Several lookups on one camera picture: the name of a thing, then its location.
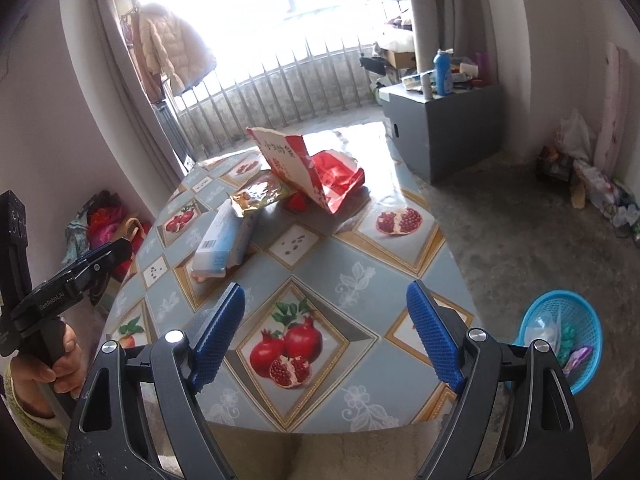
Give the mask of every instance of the patterned tablecloth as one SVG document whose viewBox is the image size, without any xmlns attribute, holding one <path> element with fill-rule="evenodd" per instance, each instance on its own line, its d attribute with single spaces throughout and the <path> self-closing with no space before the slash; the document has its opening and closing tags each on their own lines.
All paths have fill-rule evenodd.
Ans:
<svg viewBox="0 0 640 480">
<path fill-rule="evenodd" d="M 333 148 L 353 155 L 366 173 L 365 187 L 335 216 L 315 205 L 297 215 L 271 205 L 244 263 L 226 278 L 198 283 L 190 277 L 194 251 L 216 208 L 259 168 L 260 153 L 254 148 L 201 163 L 142 245 L 103 340 L 154 341 L 213 306 L 233 280 L 244 288 L 246 313 L 215 381 L 198 395 L 207 420 L 341 433 L 446 413 L 454 396 L 438 381 L 407 316 L 407 285 L 422 280 L 468 326 L 481 323 L 428 204 L 381 123 L 310 134 L 305 142 L 310 154 Z M 304 325 L 308 316 L 313 328 Z M 283 335 L 287 328 L 298 332 L 299 348 L 311 361 L 308 380 L 289 389 L 256 373 L 250 359 L 256 345 L 264 349 L 262 330 Z M 274 345 L 267 342 L 267 350 Z M 268 373 L 259 359 L 255 365 Z"/>
</svg>

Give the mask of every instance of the brown cardboard box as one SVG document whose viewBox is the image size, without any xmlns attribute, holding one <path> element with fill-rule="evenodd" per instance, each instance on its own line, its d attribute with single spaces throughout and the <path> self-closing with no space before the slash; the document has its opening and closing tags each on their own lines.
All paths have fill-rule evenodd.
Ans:
<svg viewBox="0 0 640 480">
<path fill-rule="evenodd" d="M 385 58 L 395 68 L 415 68 L 415 52 L 385 50 Z"/>
</svg>

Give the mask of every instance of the pink board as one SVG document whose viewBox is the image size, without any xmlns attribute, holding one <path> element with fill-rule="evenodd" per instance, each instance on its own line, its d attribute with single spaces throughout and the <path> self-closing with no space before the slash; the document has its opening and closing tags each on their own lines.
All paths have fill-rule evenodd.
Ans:
<svg viewBox="0 0 640 480">
<path fill-rule="evenodd" d="M 616 167 L 629 104 L 629 54 L 607 43 L 607 71 L 602 130 L 598 136 L 593 165 L 611 176 Z"/>
</svg>

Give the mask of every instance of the hand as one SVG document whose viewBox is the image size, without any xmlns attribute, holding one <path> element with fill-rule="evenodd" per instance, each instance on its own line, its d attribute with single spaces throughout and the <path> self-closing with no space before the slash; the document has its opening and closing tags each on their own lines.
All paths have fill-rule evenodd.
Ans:
<svg viewBox="0 0 640 480">
<path fill-rule="evenodd" d="M 37 383 L 54 383 L 54 390 L 59 394 L 70 392 L 74 398 L 80 395 L 86 377 L 86 365 L 81 359 L 82 350 L 76 333 L 69 325 L 66 326 L 62 344 L 66 353 L 51 368 L 32 355 L 18 355 L 11 359 L 15 397 L 22 408 L 33 416 L 54 416 Z"/>
</svg>

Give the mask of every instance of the blue gripper pad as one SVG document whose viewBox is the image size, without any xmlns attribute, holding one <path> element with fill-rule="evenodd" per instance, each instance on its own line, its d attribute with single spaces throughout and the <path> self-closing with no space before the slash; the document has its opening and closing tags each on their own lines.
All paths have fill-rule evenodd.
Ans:
<svg viewBox="0 0 640 480">
<path fill-rule="evenodd" d="M 244 290 L 237 283 L 231 283 L 216 306 L 196 314 L 185 328 L 192 349 L 187 386 L 193 393 L 200 393 L 216 378 L 242 316 Z M 199 327 L 197 332 L 190 335 L 195 326 Z"/>
<path fill-rule="evenodd" d="M 413 282 L 406 290 L 406 306 L 414 322 L 424 349 L 436 370 L 438 378 L 449 384 L 454 393 L 459 394 L 465 387 L 465 378 L 460 371 L 460 350 L 453 332 L 459 336 L 459 326 L 455 319 L 447 319 L 453 330 L 448 330 L 438 313 L 447 310 L 439 306 L 422 282 Z M 466 326 L 455 311 L 452 311 L 466 331 Z"/>
</svg>

